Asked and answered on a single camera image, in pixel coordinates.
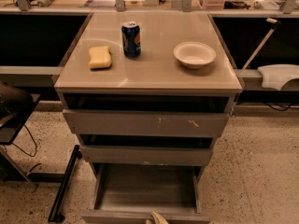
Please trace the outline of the grey bottom drawer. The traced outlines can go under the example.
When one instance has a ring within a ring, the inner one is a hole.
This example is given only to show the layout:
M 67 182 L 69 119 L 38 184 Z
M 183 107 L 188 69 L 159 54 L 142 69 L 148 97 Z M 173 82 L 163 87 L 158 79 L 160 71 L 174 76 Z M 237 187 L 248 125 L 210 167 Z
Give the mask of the grey bottom drawer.
M 169 224 L 209 224 L 192 167 L 101 164 L 88 224 L 146 224 L 152 212 Z

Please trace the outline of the grey drawer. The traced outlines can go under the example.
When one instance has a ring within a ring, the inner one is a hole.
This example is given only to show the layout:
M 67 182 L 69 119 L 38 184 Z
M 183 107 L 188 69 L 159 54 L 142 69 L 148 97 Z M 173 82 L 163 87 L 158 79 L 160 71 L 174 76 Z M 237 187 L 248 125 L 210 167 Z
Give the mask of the grey drawer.
M 219 137 L 228 121 L 223 113 L 65 109 L 63 114 L 75 134 Z
M 82 146 L 81 153 L 91 163 L 141 165 L 207 166 L 211 149 L 172 147 Z
M 88 224 L 146 224 L 152 212 L 169 224 L 209 224 L 192 167 L 101 164 Z

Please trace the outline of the grey middle drawer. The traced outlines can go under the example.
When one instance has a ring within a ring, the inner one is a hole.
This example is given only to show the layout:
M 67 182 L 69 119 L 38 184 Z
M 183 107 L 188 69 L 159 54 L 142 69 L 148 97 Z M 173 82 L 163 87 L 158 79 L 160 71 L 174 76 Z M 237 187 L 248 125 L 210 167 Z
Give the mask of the grey middle drawer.
M 91 163 L 141 165 L 207 166 L 211 149 L 172 147 L 82 146 L 81 153 Z

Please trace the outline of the grey top drawer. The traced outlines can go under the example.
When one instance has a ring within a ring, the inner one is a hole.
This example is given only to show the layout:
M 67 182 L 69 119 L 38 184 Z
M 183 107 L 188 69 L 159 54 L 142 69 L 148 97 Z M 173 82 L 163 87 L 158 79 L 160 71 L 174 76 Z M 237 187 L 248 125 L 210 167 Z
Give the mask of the grey top drawer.
M 65 109 L 63 114 L 75 134 L 219 137 L 228 121 L 223 113 Z

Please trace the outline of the grey drawer cabinet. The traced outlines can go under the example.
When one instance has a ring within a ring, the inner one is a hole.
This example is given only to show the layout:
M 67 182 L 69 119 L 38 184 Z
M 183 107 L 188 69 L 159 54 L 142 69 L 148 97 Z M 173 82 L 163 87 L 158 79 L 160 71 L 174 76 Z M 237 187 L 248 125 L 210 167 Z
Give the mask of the grey drawer cabinet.
M 135 21 L 141 54 L 124 55 L 121 28 Z M 174 48 L 200 42 L 216 51 L 216 59 L 199 69 L 178 61 Z M 112 65 L 91 69 L 89 49 L 109 46 Z M 229 118 L 242 90 L 212 21 L 205 12 L 97 12 L 69 56 L 55 90 L 65 109 L 223 113 Z M 81 146 L 172 147 L 211 149 L 219 137 L 161 137 L 76 134 Z

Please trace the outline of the black metal floor bar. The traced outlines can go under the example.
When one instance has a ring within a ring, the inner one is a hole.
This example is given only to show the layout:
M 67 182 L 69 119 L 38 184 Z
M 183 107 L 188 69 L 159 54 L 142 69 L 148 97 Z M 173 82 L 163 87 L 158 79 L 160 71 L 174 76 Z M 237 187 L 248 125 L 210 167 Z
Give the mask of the black metal floor bar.
M 68 182 L 75 167 L 75 163 L 80 156 L 81 154 L 79 151 L 79 145 L 75 145 L 63 174 L 63 178 L 53 202 L 52 208 L 50 209 L 50 214 L 48 217 L 49 223 L 61 223 L 64 220 L 64 215 L 61 213 L 61 207 L 63 205 L 64 195 L 66 193 Z

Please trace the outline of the white bowl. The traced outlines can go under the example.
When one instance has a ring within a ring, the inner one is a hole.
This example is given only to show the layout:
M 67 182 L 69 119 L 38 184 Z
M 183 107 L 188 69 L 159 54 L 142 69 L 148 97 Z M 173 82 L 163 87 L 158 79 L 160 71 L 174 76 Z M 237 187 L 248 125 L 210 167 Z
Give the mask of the white bowl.
M 216 51 L 200 42 L 183 42 L 173 50 L 175 58 L 187 68 L 199 69 L 216 59 Z

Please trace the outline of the yellow sponge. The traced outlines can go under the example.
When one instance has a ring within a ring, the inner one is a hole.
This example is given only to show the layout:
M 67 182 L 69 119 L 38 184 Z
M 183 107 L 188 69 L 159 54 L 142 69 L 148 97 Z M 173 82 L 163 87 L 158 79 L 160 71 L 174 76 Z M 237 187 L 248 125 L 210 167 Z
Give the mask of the yellow sponge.
M 112 65 L 109 46 L 92 47 L 89 49 L 91 69 L 109 68 Z

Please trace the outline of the black chair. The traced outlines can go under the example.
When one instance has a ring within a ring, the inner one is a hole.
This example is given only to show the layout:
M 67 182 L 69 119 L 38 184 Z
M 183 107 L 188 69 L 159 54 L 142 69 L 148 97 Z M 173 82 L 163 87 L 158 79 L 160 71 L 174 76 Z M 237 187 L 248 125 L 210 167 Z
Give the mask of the black chair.
M 29 175 L 7 154 L 5 146 L 10 146 L 14 142 L 39 101 L 39 94 L 30 93 L 0 82 L 1 181 L 27 181 L 33 187 L 36 186 L 36 183 L 30 179 Z

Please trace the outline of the white curved device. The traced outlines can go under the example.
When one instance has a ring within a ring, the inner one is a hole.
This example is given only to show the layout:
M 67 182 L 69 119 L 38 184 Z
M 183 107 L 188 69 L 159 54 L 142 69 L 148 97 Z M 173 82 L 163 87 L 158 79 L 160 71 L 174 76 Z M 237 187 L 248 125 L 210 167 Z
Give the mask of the white curved device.
M 261 66 L 262 87 L 280 91 L 289 81 L 299 78 L 299 66 L 295 64 L 272 64 Z

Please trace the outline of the blue pepsi can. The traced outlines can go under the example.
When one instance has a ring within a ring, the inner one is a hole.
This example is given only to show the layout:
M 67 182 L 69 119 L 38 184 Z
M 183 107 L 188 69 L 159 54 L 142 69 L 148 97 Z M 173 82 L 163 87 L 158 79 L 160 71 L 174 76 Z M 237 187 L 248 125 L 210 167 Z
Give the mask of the blue pepsi can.
M 135 21 L 125 22 L 121 28 L 124 55 L 135 58 L 141 54 L 140 28 Z

